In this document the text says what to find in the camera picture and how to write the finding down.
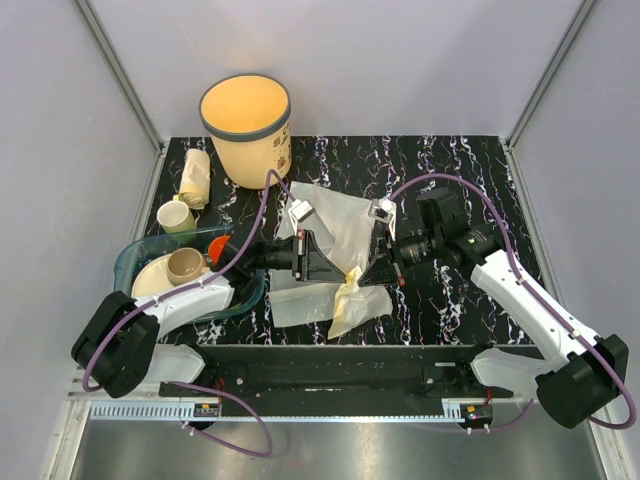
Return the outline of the beige ceramic cup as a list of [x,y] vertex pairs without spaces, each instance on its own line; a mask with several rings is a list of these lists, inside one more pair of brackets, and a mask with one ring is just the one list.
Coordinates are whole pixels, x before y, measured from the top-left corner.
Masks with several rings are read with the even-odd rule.
[[193,281],[209,271],[204,255],[190,247],[174,251],[167,260],[166,274],[173,286]]

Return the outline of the cream pink floral plate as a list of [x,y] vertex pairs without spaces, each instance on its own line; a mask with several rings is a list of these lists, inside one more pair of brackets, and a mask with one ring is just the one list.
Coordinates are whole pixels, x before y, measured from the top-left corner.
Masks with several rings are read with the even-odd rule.
[[134,280],[131,296],[135,298],[157,295],[174,287],[167,275],[170,254],[165,254],[142,268]]

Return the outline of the aluminium front rail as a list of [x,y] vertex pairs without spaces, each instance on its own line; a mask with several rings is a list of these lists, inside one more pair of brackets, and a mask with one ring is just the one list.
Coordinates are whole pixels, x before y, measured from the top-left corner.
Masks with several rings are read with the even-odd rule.
[[91,415],[103,420],[154,420],[206,423],[248,422],[257,413],[265,422],[453,423],[492,422],[494,407],[504,403],[522,409],[523,398],[453,397],[429,384],[414,389],[328,388],[275,389],[250,393],[208,394],[170,383],[143,384],[118,399],[104,391],[81,390],[76,378],[69,401],[88,401]]

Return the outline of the detached white trash bag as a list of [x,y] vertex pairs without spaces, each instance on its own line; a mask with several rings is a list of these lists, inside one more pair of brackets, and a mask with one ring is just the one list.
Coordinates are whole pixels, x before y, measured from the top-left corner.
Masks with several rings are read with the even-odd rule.
[[365,322],[392,313],[382,286],[359,287],[370,255],[372,202],[321,186],[293,182],[293,196],[315,212],[299,224],[312,231],[321,252],[342,272],[338,283],[296,281],[288,270],[270,270],[268,293],[274,326],[286,328],[329,320],[328,338],[344,335]]

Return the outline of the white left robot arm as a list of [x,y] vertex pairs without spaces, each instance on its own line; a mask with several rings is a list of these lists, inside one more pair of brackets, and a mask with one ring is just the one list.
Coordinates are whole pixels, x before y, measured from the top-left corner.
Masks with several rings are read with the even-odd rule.
[[71,348],[72,359],[85,371],[86,391],[104,390],[121,398],[145,381],[169,380],[167,368],[172,366],[190,393],[206,395],[215,386],[214,369],[192,347],[161,353],[160,338],[243,303],[255,290],[260,270],[287,270],[299,282],[345,279],[311,230],[271,242],[246,241],[241,248],[222,237],[211,244],[212,264],[196,270],[194,279],[160,294],[134,298],[114,291],[103,299]]

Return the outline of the light green mug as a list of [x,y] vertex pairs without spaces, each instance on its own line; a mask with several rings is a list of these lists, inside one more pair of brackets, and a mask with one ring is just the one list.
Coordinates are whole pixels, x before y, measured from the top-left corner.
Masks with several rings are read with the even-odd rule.
[[171,200],[159,207],[156,219],[167,234],[176,234],[197,228],[189,206],[179,200]]

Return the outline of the orange black mug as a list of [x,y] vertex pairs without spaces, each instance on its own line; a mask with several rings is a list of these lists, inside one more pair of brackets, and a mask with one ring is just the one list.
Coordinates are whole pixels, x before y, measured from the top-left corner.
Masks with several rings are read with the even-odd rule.
[[207,254],[213,264],[217,264],[219,262],[219,259],[224,252],[225,246],[229,239],[229,235],[218,236],[214,238],[207,247]]

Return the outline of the white trash bag roll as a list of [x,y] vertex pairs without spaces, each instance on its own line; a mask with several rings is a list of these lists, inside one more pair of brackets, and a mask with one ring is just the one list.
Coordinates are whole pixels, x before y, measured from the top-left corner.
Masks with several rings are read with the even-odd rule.
[[211,186],[211,160],[199,149],[185,154],[184,169],[178,193],[173,199],[182,201],[192,210],[203,210],[209,203]]

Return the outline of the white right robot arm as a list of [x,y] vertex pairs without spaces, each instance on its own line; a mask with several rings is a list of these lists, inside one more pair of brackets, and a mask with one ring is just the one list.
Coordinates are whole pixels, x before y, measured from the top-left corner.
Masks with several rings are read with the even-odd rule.
[[402,286],[413,267],[447,266],[496,301],[542,355],[535,360],[484,348],[454,371],[460,393],[472,397],[497,387],[531,397],[568,429],[621,395],[629,357],[622,339],[604,338],[570,315],[510,258],[496,229],[488,223],[470,225],[448,189],[426,192],[417,204],[422,228],[397,238],[395,203],[388,198],[373,201],[369,215],[383,230],[359,285]]

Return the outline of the clear blue plastic tub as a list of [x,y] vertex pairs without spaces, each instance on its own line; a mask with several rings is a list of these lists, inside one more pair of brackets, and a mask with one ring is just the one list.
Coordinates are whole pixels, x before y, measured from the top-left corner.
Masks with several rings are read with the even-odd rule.
[[[190,247],[207,253],[211,241],[222,235],[238,238],[232,226],[201,228],[175,235],[162,234],[145,237],[127,246],[119,255],[114,266],[114,289],[131,296],[135,278],[143,267],[165,254]],[[138,305],[145,304],[172,289],[157,295],[135,298]],[[208,285],[208,293],[196,287],[185,293],[176,294],[146,310],[148,315],[158,318],[161,337],[187,325],[210,322],[243,314],[251,310],[264,293],[264,272],[262,270],[242,273],[235,265],[224,275]]]

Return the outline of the yellow trash bin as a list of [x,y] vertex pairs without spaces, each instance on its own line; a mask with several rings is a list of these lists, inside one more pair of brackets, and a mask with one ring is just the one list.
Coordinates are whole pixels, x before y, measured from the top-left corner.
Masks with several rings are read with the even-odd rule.
[[258,190],[286,176],[292,163],[291,98],[278,80],[239,74],[210,86],[199,101],[199,116],[230,180]]

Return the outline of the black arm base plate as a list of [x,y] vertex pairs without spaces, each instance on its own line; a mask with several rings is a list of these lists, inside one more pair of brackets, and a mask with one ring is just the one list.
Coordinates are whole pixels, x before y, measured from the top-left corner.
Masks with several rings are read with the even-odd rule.
[[199,348],[194,385],[248,397],[276,391],[382,391],[432,397],[507,398],[471,372],[471,346],[219,345]]

